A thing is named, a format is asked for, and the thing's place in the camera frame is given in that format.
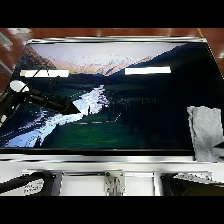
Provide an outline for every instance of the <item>wooden floor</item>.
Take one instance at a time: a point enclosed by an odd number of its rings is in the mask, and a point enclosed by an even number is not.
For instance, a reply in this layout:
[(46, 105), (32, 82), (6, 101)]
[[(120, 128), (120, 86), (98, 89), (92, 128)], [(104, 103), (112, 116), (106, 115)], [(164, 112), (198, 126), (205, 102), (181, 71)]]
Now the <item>wooden floor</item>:
[[(0, 28), (13, 43), (11, 51), (0, 45), (0, 60), (8, 68), (14, 66), (23, 50), (27, 36), (11, 34), (6, 28)], [(222, 74), (224, 74), (224, 28), (32, 28), (29, 37), (75, 37), (75, 36), (191, 36), (206, 37), (216, 58)], [(7, 85), (9, 77), (0, 71), (0, 91)]]

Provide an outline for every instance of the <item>cloth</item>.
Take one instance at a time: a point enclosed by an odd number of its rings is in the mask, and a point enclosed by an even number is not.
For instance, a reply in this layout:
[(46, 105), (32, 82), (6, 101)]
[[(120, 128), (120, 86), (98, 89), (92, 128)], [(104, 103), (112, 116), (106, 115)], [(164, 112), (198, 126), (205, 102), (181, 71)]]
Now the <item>cloth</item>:
[(188, 107), (191, 139), (198, 162), (223, 162), (224, 149), (214, 146), (224, 141), (221, 110), (204, 106)]

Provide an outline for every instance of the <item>sky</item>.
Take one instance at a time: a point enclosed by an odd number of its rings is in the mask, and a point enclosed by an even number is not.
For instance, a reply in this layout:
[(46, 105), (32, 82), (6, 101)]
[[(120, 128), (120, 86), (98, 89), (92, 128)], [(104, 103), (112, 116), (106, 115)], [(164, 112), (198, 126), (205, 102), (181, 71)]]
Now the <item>sky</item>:
[(155, 57), (169, 51), (182, 43), (165, 42), (116, 42), (116, 43), (57, 43), (32, 44), (33, 49), (45, 58), (71, 61), (74, 56), (96, 57), (102, 55), (119, 55), (134, 59), (143, 59), (148, 56)]

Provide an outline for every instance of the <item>flat screen monitor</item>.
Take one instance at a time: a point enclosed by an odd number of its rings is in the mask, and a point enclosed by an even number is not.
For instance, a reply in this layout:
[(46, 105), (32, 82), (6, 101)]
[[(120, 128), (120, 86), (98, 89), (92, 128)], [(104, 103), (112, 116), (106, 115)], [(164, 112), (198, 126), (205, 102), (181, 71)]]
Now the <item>flat screen monitor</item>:
[(69, 99), (78, 112), (24, 100), (0, 128), (1, 150), (194, 154), (187, 107), (222, 109), (222, 76), (206, 41), (175, 40), (27, 44), (10, 82)]

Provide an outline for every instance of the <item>white circular joint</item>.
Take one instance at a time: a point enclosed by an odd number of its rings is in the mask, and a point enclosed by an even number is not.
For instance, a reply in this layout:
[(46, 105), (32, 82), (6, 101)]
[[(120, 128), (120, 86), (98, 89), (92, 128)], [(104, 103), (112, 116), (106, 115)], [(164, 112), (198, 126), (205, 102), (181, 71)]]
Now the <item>white circular joint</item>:
[[(25, 83), (23, 83), (22, 81), (18, 81), (18, 80), (14, 80), (10, 83), (11, 89), (15, 92), (20, 92), (24, 88), (25, 85), (26, 85)], [(29, 88), (26, 86), (22, 90), (22, 92), (27, 92), (27, 91), (29, 91)]]

